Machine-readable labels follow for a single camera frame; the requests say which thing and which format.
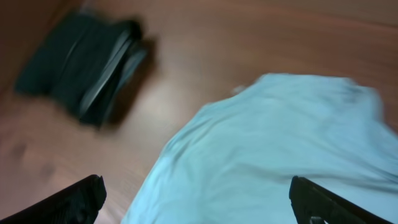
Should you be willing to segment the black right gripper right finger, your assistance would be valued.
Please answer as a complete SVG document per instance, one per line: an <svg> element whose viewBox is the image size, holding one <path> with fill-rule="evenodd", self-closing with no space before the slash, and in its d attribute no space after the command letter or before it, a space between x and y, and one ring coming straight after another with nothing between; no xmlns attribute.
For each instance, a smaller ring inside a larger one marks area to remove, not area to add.
<svg viewBox="0 0 398 224"><path fill-rule="evenodd" d="M389 223L304 177L292 178L289 199L298 224Z"/></svg>

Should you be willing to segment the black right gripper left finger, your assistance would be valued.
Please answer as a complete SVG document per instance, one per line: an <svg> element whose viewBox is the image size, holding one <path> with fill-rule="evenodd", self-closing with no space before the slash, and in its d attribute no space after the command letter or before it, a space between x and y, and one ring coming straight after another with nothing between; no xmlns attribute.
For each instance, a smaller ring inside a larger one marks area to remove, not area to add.
<svg viewBox="0 0 398 224"><path fill-rule="evenodd" d="M89 175L1 220L1 224L94 224L107 192L103 177Z"/></svg>

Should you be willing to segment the light blue t-shirt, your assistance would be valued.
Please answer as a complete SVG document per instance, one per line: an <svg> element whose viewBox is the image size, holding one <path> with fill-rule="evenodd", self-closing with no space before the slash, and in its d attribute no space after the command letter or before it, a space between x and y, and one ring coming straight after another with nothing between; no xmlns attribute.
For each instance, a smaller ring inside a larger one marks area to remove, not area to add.
<svg viewBox="0 0 398 224"><path fill-rule="evenodd" d="M267 74L163 148L123 223L294 223L302 176L397 222L397 134L347 78Z"/></svg>

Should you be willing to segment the folded black clothes stack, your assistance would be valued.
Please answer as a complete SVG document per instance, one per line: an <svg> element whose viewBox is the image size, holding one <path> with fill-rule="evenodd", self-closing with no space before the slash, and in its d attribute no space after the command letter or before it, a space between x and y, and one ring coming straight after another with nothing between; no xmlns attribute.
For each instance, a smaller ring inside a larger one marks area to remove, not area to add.
<svg viewBox="0 0 398 224"><path fill-rule="evenodd" d="M101 127L147 55L137 20L73 11L46 36L16 80L16 92L45 96L84 124Z"/></svg>

